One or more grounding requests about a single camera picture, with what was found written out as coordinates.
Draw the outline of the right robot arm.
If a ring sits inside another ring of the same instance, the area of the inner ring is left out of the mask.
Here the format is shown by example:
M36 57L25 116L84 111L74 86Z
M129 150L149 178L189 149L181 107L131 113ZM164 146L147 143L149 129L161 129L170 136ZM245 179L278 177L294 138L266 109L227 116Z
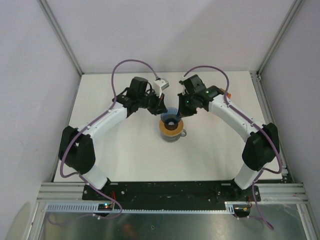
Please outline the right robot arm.
M198 75L179 81L183 91L178 94L178 111L182 118L204 109L223 120L245 143L241 158L243 165L233 179L231 196L242 201L249 194L249 187L265 170L268 163L280 159L278 129L273 123L262 124L248 117L228 99L225 92L213 85L206 87Z

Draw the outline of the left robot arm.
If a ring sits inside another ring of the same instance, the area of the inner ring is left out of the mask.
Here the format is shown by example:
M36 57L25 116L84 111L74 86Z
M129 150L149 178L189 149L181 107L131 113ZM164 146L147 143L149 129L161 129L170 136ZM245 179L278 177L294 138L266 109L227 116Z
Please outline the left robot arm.
M63 132L58 156L61 164L75 170L76 174L91 184L93 194L100 200L110 196L109 179L96 163L95 144L116 124L138 109L147 109L152 115L166 113L163 91L169 82L163 78L150 83L135 76L128 87L112 100L111 106L97 118L79 127L67 126Z

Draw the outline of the grey glass coffee server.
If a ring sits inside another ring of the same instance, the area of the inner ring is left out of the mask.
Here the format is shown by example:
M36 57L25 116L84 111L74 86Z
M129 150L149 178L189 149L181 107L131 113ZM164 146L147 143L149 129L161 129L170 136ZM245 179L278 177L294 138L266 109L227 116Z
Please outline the grey glass coffee server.
M175 136L168 136L165 135L164 133L160 133L161 138L168 143L173 143L178 141L181 137L185 137L187 135L187 131L185 129L183 129L178 135Z

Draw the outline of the blue coffee dripper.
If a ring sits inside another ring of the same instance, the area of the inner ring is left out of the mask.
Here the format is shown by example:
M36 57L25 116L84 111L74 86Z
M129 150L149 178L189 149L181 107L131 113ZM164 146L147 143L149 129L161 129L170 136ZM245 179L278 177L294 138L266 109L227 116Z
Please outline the blue coffee dripper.
M181 120L179 110L175 107L169 107L167 112L160 115L160 119L167 125L178 124Z

